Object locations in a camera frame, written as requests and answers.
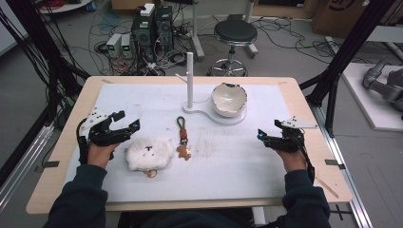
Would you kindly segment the white stand with pole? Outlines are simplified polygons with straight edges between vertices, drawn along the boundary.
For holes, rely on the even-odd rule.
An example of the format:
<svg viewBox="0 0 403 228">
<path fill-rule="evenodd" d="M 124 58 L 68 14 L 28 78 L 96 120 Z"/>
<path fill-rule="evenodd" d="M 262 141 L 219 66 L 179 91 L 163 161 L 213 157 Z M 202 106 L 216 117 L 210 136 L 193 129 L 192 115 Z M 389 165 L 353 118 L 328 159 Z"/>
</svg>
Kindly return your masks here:
<svg viewBox="0 0 403 228">
<path fill-rule="evenodd" d="M 194 101 L 194 54 L 192 52 L 186 53 L 186 78 L 183 78 L 180 74 L 176 73 L 176 76 L 186 83 L 187 88 L 187 101 L 183 104 L 182 109 L 188 114 L 203 114 L 211 121 L 221 125 L 236 125 L 240 124 L 246 117 L 247 106 L 237 117 L 225 118 L 215 112 L 211 102 L 211 90 L 209 97 L 202 102 Z"/>
</svg>

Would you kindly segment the person's right hand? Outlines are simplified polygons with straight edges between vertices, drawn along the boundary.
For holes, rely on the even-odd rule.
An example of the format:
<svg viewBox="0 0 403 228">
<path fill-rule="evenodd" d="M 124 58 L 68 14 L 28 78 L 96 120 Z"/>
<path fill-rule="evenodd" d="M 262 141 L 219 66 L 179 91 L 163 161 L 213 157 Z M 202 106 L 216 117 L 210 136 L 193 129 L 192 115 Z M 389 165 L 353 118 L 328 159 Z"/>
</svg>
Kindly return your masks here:
<svg viewBox="0 0 403 228">
<path fill-rule="evenodd" d="M 284 151 L 277 150 L 278 155 L 283 161 L 283 166 L 287 173 L 297 170 L 306 170 L 307 162 L 304 155 L 300 150 L 293 153 L 288 153 Z"/>
</svg>

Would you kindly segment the person's left hand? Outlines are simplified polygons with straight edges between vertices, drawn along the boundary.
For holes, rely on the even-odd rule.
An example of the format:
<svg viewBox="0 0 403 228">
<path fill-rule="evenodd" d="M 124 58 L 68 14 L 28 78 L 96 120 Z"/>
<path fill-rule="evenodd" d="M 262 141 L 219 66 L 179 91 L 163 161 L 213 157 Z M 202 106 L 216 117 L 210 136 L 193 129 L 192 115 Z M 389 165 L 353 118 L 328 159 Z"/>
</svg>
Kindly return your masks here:
<svg viewBox="0 0 403 228">
<path fill-rule="evenodd" d="M 106 168 L 110 154 L 119 146 L 118 143 L 109 146 L 98 146 L 94 143 L 89 144 L 87 163 Z"/>
</svg>

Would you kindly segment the white table mat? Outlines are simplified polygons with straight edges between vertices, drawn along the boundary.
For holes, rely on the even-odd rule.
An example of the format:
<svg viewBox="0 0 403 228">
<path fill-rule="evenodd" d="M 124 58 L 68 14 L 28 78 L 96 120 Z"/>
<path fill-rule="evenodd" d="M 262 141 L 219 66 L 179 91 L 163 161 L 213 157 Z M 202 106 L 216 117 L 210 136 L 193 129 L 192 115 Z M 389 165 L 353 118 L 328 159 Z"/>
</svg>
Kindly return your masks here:
<svg viewBox="0 0 403 228">
<path fill-rule="evenodd" d="M 245 119 L 236 125 L 214 123 L 201 113 L 188 114 L 185 84 L 103 85 L 96 107 L 105 114 L 124 111 L 112 124 L 119 129 L 134 121 L 141 128 L 132 138 L 164 137 L 179 142 L 178 117 L 184 117 L 191 157 L 173 157 L 153 178 L 131 171 L 122 143 L 107 166 L 103 187 L 110 202 L 234 200 L 275 198 L 284 193 L 282 161 L 258 139 L 260 130 L 279 135 L 275 120 L 290 114 L 276 85 L 249 85 Z"/>
</svg>

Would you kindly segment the white shell-shaped bowl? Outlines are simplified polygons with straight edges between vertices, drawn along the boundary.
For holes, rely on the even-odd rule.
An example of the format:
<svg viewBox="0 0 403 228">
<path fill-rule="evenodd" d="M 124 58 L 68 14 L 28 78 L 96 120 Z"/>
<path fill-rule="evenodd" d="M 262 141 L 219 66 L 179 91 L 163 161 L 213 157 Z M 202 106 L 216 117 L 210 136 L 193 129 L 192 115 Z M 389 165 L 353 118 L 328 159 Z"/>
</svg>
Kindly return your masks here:
<svg viewBox="0 0 403 228">
<path fill-rule="evenodd" d="M 233 118 L 247 106 L 247 93 L 238 84 L 221 83 L 211 93 L 211 102 L 216 113 L 225 118 Z"/>
</svg>

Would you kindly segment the black frame post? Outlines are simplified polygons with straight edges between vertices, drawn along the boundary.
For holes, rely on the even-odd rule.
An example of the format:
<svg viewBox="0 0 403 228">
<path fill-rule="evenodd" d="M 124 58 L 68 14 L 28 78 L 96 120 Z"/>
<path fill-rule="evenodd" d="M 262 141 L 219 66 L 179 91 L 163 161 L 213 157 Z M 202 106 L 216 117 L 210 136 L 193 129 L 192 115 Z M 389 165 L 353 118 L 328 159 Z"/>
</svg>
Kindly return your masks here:
<svg viewBox="0 0 403 228">
<path fill-rule="evenodd" d="M 339 48 L 332 62 L 316 77 L 299 85 L 301 90 L 315 86 L 306 96 L 307 102 L 314 107 L 321 107 L 325 96 L 328 96 L 325 116 L 325 129 L 333 138 L 334 116 L 338 81 L 348 64 L 353 60 L 359 49 L 367 41 L 377 24 L 393 5 L 395 0 L 370 0 L 369 5 L 358 18 L 353 29 Z"/>
<path fill-rule="evenodd" d="M 71 58 L 70 63 L 62 56 L 33 0 L 6 0 L 6 3 L 29 37 L 23 37 L 1 8 L 0 22 L 28 57 L 35 72 L 45 84 L 48 94 L 47 106 L 0 168 L 0 187 L 5 184 L 17 163 L 21 161 L 28 149 L 29 140 L 33 139 L 43 125 L 54 120 L 58 104 L 66 98 L 74 98 L 81 92 L 83 87 L 78 83 L 78 79 L 85 81 L 90 77 L 86 71 L 77 67 L 74 58 Z"/>
</svg>

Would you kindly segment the white floor board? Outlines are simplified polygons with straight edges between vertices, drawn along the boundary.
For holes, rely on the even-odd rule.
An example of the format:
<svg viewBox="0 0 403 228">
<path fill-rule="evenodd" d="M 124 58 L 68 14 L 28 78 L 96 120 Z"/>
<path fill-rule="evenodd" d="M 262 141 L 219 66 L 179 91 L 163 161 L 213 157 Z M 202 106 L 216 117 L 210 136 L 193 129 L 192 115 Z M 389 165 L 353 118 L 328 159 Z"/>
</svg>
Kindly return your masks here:
<svg viewBox="0 0 403 228">
<path fill-rule="evenodd" d="M 403 112 L 393 108 L 380 94 L 362 85 L 364 75 L 371 67 L 373 65 L 350 63 L 343 72 L 343 79 L 372 129 L 403 132 Z"/>
</svg>

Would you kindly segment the white fluffy plush pouch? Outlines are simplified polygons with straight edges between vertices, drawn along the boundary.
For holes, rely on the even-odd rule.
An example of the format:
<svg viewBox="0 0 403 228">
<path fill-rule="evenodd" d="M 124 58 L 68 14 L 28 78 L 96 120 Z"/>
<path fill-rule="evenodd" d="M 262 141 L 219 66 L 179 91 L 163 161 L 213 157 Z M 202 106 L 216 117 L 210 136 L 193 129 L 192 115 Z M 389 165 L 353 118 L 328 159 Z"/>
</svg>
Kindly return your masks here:
<svg viewBox="0 0 403 228">
<path fill-rule="evenodd" d="M 141 171 L 148 178 L 157 176 L 174 154 L 172 142 L 162 137 L 145 137 L 135 140 L 126 150 L 126 161 L 130 171 Z"/>
</svg>

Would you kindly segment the black round stool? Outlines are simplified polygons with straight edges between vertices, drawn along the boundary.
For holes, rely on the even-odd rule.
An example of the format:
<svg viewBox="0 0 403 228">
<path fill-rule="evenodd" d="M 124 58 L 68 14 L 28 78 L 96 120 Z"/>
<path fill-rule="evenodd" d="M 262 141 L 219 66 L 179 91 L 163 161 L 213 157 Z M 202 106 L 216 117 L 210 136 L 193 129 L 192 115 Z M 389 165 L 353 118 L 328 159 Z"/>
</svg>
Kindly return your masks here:
<svg viewBox="0 0 403 228">
<path fill-rule="evenodd" d="M 246 66 L 235 59 L 235 47 L 248 47 L 258 36 L 256 28 L 244 20 L 224 20 L 214 27 L 214 36 L 220 42 L 229 45 L 228 57 L 215 62 L 207 71 L 207 76 L 247 77 Z"/>
</svg>

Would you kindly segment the wooden table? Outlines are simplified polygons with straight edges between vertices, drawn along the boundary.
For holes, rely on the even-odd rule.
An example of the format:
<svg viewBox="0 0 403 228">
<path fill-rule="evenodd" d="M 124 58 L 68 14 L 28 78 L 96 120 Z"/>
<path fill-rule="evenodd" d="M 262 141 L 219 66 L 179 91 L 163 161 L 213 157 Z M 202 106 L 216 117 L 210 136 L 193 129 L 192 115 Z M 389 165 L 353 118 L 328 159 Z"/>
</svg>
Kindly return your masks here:
<svg viewBox="0 0 403 228">
<path fill-rule="evenodd" d="M 223 77 L 194 78 L 194 101 L 205 101 L 211 90 L 225 83 Z M 315 168 L 314 184 L 321 187 L 326 199 L 331 202 L 348 202 L 352 194 L 347 186 L 341 171 L 337 166 L 326 165 L 325 160 L 334 160 L 334 156 L 328 144 L 325 142 L 318 123 L 311 112 L 310 107 L 299 89 L 297 81 L 289 77 L 232 77 L 230 83 L 241 85 L 244 89 L 251 85 L 278 86 L 290 114 L 289 118 L 296 116 L 309 123 L 317 124 L 317 128 L 305 128 L 304 139 L 307 155 Z M 58 167 L 50 167 L 43 171 L 34 192 L 27 205 L 30 214 L 46 214 L 61 194 L 64 184 L 71 181 L 76 175 L 79 166 L 79 148 L 76 140 L 76 128 L 84 118 L 87 118 L 98 98 L 99 92 L 104 85 L 178 85 L 185 84 L 176 76 L 140 76 L 140 77 L 113 77 L 92 76 L 90 77 L 79 95 L 76 105 L 67 120 L 67 124 L 56 143 L 50 159 L 60 161 Z M 135 141 L 133 138 L 126 141 L 130 145 Z M 180 200 L 180 201 L 157 201 L 157 202 L 110 202 L 107 199 L 106 210 L 108 211 L 146 211 L 146 210 L 171 210 L 171 209 L 196 209 L 196 208 L 224 208 L 244 206 L 269 206 L 279 205 L 285 194 L 275 198 L 251 198 L 251 199 L 204 199 L 204 200 Z"/>
</svg>

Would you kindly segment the person's lap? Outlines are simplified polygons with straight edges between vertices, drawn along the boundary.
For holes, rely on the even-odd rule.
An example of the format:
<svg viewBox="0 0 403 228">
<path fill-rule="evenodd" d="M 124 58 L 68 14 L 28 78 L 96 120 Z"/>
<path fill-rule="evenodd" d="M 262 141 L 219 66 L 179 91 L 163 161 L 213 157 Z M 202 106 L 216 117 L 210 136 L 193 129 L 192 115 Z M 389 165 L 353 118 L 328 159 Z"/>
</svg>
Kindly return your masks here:
<svg viewBox="0 0 403 228">
<path fill-rule="evenodd" d="M 122 212 L 118 228 L 255 228 L 251 208 Z"/>
</svg>

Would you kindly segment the grey power supply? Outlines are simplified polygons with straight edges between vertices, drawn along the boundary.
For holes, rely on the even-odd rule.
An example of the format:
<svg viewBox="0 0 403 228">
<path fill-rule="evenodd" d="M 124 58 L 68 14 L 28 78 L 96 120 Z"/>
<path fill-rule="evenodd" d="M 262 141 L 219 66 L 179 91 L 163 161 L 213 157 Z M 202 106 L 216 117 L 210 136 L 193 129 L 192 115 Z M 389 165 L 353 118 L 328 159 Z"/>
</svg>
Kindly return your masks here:
<svg viewBox="0 0 403 228">
<path fill-rule="evenodd" d="M 113 34 L 106 42 L 108 54 L 111 58 L 118 58 L 122 53 L 122 35 L 120 33 Z"/>
<path fill-rule="evenodd" d="M 121 40 L 122 54 L 125 58 L 132 57 L 131 38 L 129 34 L 123 34 Z"/>
</svg>

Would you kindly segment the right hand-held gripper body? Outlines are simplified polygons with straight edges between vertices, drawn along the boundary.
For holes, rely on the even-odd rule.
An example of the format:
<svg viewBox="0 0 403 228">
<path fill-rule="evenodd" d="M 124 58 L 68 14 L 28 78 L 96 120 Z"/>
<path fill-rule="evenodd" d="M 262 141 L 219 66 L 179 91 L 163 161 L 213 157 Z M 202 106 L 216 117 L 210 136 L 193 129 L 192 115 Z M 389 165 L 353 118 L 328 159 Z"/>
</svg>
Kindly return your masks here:
<svg viewBox="0 0 403 228">
<path fill-rule="evenodd" d="M 285 126 L 281 130 L 280 137 L 268 136 L 269 143 L 266 147 L 288 153 L 297 152 L 304 147 L 304 129 L 317 128 L 316 123 L 309 123 L 296 116 L 281 121 Z"/>
</svg>

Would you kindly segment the black computer tower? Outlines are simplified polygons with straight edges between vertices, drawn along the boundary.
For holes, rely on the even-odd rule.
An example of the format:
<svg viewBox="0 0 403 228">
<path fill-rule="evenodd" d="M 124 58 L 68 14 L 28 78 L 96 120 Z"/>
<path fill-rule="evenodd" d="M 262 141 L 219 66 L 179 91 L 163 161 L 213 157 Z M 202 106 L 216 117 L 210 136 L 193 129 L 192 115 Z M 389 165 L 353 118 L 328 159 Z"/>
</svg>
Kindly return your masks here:
<svg viewBox="0 0 403 228">
<path fill-rule="evenodd" d="M 154 62 L 156 59 L 154 53 L 156 32 L 153 15 L 141 16 L 141 13 L 137 11 L 133 19 L 131 31 L 137 58 L 141 61 Z"/>
<path fill-rule="evenodd" d="M 168 51 L 174 47 L 172 7 L 159 5 L 156 7 L 157 39 L 155 50 Z"/>
</svg>

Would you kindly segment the brown bear keychain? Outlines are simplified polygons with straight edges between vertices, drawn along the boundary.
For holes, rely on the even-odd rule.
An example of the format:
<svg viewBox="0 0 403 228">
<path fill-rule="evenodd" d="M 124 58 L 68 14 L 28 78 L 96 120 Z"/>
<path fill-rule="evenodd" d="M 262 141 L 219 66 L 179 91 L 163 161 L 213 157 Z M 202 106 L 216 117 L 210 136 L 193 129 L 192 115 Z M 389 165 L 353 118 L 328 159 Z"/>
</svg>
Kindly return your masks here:
<svg viewBox="0 0 403 228">
<path fill-rule="evenodd" d="M 185 118 L 183 116 L 179 116 L 177 118 L 177 125 L 180 129 L 180 144 L 177 147 L 177 152 L 179 153 L 180 158 L 188 161 L 191 158 L 191 153 L 189 147 L 187 146 L 187 130 L 185 128 Z"/>
</svg>

